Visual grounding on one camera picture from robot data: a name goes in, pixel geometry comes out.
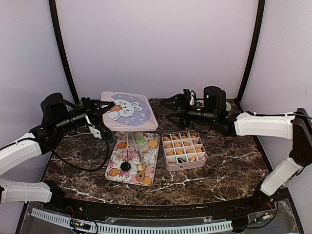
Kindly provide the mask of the metal tongs white handle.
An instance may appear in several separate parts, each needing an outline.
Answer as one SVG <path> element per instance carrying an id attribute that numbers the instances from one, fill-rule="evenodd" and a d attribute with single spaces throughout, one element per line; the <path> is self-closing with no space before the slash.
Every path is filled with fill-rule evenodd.
<path id="1" fill-rule="evenodd" d="M 139 162 L 142 163 L 142 156 L 141 156 L 141 154 L 140 154 L 140 152 L 138 150 L 137 143 L 135 141 L 134 135 L 131 132 L 127 132 L 127 140 L 129 140 L 129 139 L 131 139 L 132 144 L 134 146 L 134 149 L 135 149 L 135 151 L 136 151 L 136 153 L 137 153 L 137 155 L 139 157 Z"/>

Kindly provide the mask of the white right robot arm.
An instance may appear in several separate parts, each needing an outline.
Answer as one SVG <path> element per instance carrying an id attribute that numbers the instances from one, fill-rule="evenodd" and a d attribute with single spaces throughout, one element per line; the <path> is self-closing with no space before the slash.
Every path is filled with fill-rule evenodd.
<path id="1" fill-rule="evenodd" d="M 181 129 L 191 122 L 200 121 L 228 137 L 264 136 L 292 141 L 292 150 L 263 180 L 260 193 L 249 200 L 252 211 L 260 211 L 268 203 L 267 196 L 273 195 L 298 171 L 312 163 L 312 118 L 305 109 L 285 114 L 234 113 L 227 106 L 226 92 L 215 86 L 204 88 L 203 105 L 198 106 L 196 100 L 193 91 L 184 89 L 182 94 L 164 99 L 161 103 L 173 111 L 167 119 Z"/>

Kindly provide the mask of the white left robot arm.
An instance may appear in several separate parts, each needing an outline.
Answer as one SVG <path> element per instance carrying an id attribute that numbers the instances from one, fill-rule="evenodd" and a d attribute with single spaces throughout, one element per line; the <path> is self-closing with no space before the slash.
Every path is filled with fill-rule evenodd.
<path id="1" fill-rule="evenodd" d="M 111 134 L 101 122 L 102 115 L 114 106 L 111 101 L 84 97 L 78 105 L 74 105 L 61 93 L 53 93 L 40 106 L 43 112 L 41 125 L 0 149 L 1 174 L 31 158 L 54 152 L 66 133 L 81 126 L 88 126 L 94 137 L 99 139 L 106 140 Z M 57 212 L 63 213 L 69 208 L 69 202 L 63 196 L 63 190 L 53 181 L 0 181 L 1 203 L 49 202 Z"/>

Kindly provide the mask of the clear box lid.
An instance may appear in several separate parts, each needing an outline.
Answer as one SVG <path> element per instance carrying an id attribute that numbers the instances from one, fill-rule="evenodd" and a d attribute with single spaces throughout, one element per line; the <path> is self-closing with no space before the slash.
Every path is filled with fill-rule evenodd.
<path id="1" fill-rule="evenodd" d="M 154 112 L 144 95 L 102 92 L 102 101 L 115 105 L 103 114 L 103 123 L 114 132 L 152 132 L 158 128 Z"/>

